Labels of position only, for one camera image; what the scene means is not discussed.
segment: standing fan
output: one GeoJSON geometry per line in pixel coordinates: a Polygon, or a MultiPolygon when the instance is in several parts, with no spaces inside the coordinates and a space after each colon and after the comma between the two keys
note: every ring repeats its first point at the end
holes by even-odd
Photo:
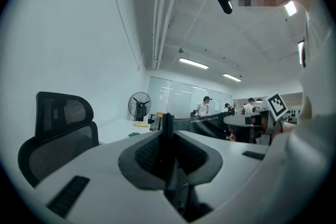
{"type": "Polygon", "coordinates": [[[135,93],[128,102],[128,110],[131,115],[136,118],[136,121],[143,121],[150,109],[151,109],[151,99],[145,92],[135,93]]]}

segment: white tabletop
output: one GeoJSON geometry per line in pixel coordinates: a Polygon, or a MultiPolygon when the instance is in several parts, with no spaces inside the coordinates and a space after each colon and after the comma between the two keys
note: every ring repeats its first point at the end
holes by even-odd
{"type": "Polygon", "coordinates": [[[100,144],[108,144],[129,137],[131,133],[148,133],[150,127],[136,127],[134,121],[117,120],[98,129],[100,144]]]}

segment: yellow object on desk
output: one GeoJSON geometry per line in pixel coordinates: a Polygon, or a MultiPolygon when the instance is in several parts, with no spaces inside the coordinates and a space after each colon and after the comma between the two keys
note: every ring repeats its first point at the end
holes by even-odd
{"type": "Polygon", "coordinates": [[[143,122],[143,121],[136,121],[134,123],[134,125],[136,127],[148,127],[148,126],[150,126],[150,124],[148,124],[147,122],[143,122]]]}

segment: black banner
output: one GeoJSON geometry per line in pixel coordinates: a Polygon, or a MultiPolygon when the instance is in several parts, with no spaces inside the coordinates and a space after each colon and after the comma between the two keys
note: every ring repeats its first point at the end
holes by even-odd
{"type": "MultiPolygon", "coordinates": [[[[230,135],[228,125],[224,123],[227,112],[190,119],[174,119],[174,127],[177,131],[188,131],[195,134],[226,140],[230,135]]],[[[238,142],[249,143],[249,129],[231,126],[238,142]]]]}

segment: black rubber pad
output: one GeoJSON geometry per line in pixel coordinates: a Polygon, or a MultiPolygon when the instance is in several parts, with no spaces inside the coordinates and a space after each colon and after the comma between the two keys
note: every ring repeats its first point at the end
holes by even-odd
{"type": "Polygon", "coordinates": [[[259,160],[263,160],[265,155],[264,154],[261,154],[261,153],[256,153],[256,152],[252,152],[252,151],[245,151],[243,153],[244,156],[246,157],[250,157],[250,158],[253,158],[253,159],[259,159],[259,160]]]}
{"type": "Polygon", "coordinates": [[[86,177],[75,176],[51,201],[48,208],[64,218],[89,181],[86,177]]]}

